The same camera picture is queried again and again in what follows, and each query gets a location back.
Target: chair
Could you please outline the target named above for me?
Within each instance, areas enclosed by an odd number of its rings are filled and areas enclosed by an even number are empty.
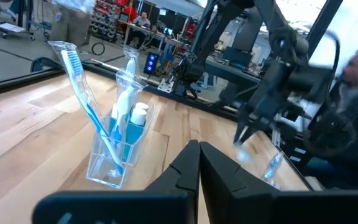
[[[16,15],[13,14],[11,11],[8,11],[7,9],[3,9],[3,8],[1,7],[1,2],[3,2],[3,3],[8,3],[8,2],[11,2],[11,1],[12,1],[12,0],[0,0],[0,15],[1,15],[1,13],[7,14],[8,16],[11,17],[11,19],[12,19],[14,22],[16,22]]]

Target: desk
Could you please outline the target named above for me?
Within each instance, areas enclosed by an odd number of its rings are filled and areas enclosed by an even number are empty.
[[[234,68],[229,65],[223,65],[217,62],[213,57],[208,56],[205,60],[205,71],[215,75],[217,77],[223,78],[231,83],[236,83],[238,85],[246,82],[252,82],[258,84],[262,78],[254,75],[252,73],[244,73],[238,68]]]
[[[87,80],[101,111],[107,113],[116,97],[116,84],[90,72]],[[155,119],[125,189],[148,186],[190,139],[208,141],[234,156],[231,142],[236,124],[232,121],[145,91],[139,100],[155,103]],[[34,205],[57,190],[115,190],[85,179],[93,132],[65,75],[1,94],[0,223],[30,223]],[[243,167],[260,177],[277,150],[262,133],[247,143],[254,162]],[[307,190],[286,161],[278,170],[277,182]],[[202,195],[198,220],[208,223]]]
[[[125,33],[124,44],[128,40],[128,35],[129,35],[130,29],[134,29],[134,30],[142,31],[144,34],[152,36],[152,38],[158,39],[160,41],[160,44],[158,46],[158,52],[161,51],[163,42],[165,42],[167,44],[170,44],[170,45],[178,45],[178,46],[180,45],[182,48],[185,48],[185,49],[188,48],[188,46],[183,44],[183,42],[173,40],[173,39],[170,39],[170,38],[166,38],[166,36],[161,34],[161,33],[152,32],[151,30],[143,29],[143,28],[141,28],[141,27],[139,27],[137,25],[134,25],[134,24],[130,24],[130,23],[122,22],[122,21],[120,21],[120,22],[123,23],[123,24],[128,25],[128,28],[127,28],[126,33]]]

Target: floor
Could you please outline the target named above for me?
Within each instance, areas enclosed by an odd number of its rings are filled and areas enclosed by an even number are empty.
[[[10,2],[1,3],[1,7],[3,9],[9,8],[10,5]],[[42,0],[34,1],[34,11],[35,21],[51,22],[54,18],[51,5],[47,2],[43,2]],[[14,23],[10,16],[5,14],[0,15],[0,22],[2,21]],[[34,32],[34,36],[36,37],[34,41],[31,41],[29,35],[27,34],[9,34],[7,39],[3,39],[2,34],[0,33],[0,81],[27,75],[30,72],[31,61],[38,57],[51,57],[54,54],[50,46],[44,42],[42,33],[43,32],[41,30]],[[90,53],[92,45],[97,42],[103,41],[91,37],[89,45],[80,48],[82,52],[85,52],[84,54],[80,55],[81,59],[93,58],[107,62],[108,64],[119,68],[126,66],[127,60],[125,57],[122,57],[124,55],[121,47],[123,40],[119,39],[117,44],[103,42],[106,46],[106,50],[100,56]],[[142,52],[139,57],[140,71],[142,71],[144,68],[146,55],[147,52]],[[200,93],[200,97],[209,101],[216,101],[219,99],[221,90],[224,89],[226,85],[227,81],[218,79],[216,89],[203,90]]]
[[[90,72],[87,81],[106,114],[117,97],[116,83]],[[153,116],[147,119],[151,122],[139,160],[123,189],[144,189],[190,139],[208,141],[236,158],[232,147],[236,123],[146,91],[137,99],[150,105],[148,114]],[[0,224],[30,223],[35,204],[57,190],[115,190],[85,178],[93,135],[94,126],[66,76],[0,94]],[[262,177],[277,149],[262,132],[244,147],[252,162],[242,167]],[[274,180],[282,190],[307,190],[286,161]],[[209,223],[201,188],[198,223]]]

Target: blue toothbrush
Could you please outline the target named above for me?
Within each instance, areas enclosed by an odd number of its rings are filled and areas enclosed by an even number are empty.
[[[81,91],[78,82],[76,78],[78,76],[83,75],[84,70],[81,64],[81,60],[77,54],[76,51],[66,51],[62,50],[62,58],[66,67],[67,74],[70,78],[71,85],[73,86],[75,95],[78,98],[78,101],[81,103],[81,106],[86,111],[86,114],[91,118],[93,124],[96,126],[96,131],[101,135],[101,138],[103,142],[106,144],[110,155],[112,159],[114,160],[114,163],[116,164],[117,171],[120,175],[123,174],[123,168],[122,168],[122,162],[116,152],[114,151],[114,148],[112,146],[111,140],[108,138],[109,134],[106,132],[106,130],[103,128],[100,120],[98,119],[98,116],[92,109],[89,103],[84,98],[85,92]]]

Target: cable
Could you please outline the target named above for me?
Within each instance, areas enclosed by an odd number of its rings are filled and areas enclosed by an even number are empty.
[[[178,44],[176,44],[175,48],[172,50],[171,56],[176,54],[177,49],[178,49]]]
[[[156,69],[156,70],[155,70],[155,73],[152,73],[152,74],[153,74],[154,76],[156,76],[156,77],[159,77],[159,76],[163,75],[163,74],[168,70],[169,66],[170,66],[170,62],[169,62],[169,61],[166,61],[166,62],[165,62],[165,66],[164,66],[164,65],[160,66],[160,67],[165,67],[162,72],[158,72],[158,74],[157,74],[157,72],[156,72],[157,69]]]
[[[142,47],[144,48],[144,47],[148,46],[153,41],[154,37],[155,37],[155,34],[151,35],[150,40],[146,44],[144,44]]]
[[[30,31],[31,32],[37,32],[38,30],[40,30],[40,27],[37,27],[36,29],[31,29],[31,26],[30,26]]]
[[[98,46],[98,45],[101,45],[102,46],[102,51],[100,52],[100,53],[96,53],[95,51],[94,51],[94,48],[96,47],[96,46]],[[104,51],[106,50],[106,46],[104,46],[104,44],[102,43],[102,42],[97,42],[97,43],[95,43],[95,44],[93,44],[92,45],[92,48],[91,48],[91,51],[92,51],[92,54],[94,54],[94,55],[96,55],[96,56],[100,56],[100,55],[102,55],[102,54],[104,54]]]
[[[48,42],[50,40],[50,35],[48,32],[44,32],[44,40]]]
[[[336,70],[337,70],[338,63],[339,63],[339,55],[340,55],[341,45],[339,42],[339,38],[337,37],[336,34],[334,34],[331,31],[326,31],[326,35],[330,36],[330,38],[332,38],[335,41],[336,50],[335,50],[334,64],[333,64],[333,68],[332,68],[332,72],[333,72],[333,74],[335,74]],[[328,105],[328,110],[333,109],[331,107],[331,105],[333,103],[332,103],[330,95],[329,95],[329,91],[331,90],[331,84],[332,84],[332,82],[329,83],[329,86],[326,91],[326,103]],[[323,156],[323,157],[334,156],[336,154],[339,154],[342,151],[345,151],[351,144],[353,144],[356,141],[357,131],[356,131],[355,127],[353,126],[352,121],[354,119],[356,119],[358,117],[358,115],[353,117],[352,119],[349,119],[341,113],[337,113],[334,111],[334,114],[341,120],[341,122],[344,123],[343,127],[347,128],[347,131],[349,132],[349,135],[350,135],[350,140],[347,142],[347,144],[345,146],[337,147],[337,148],[328,148],[328,147],[321,148],[316,145],[313,145],[313,143],[309,140],[310,135],[309,135],[308,127],[305,122],[306,118],[301,118],[301,125],[303,128],[303,142],[309,151],[315,152],[319,156]]]

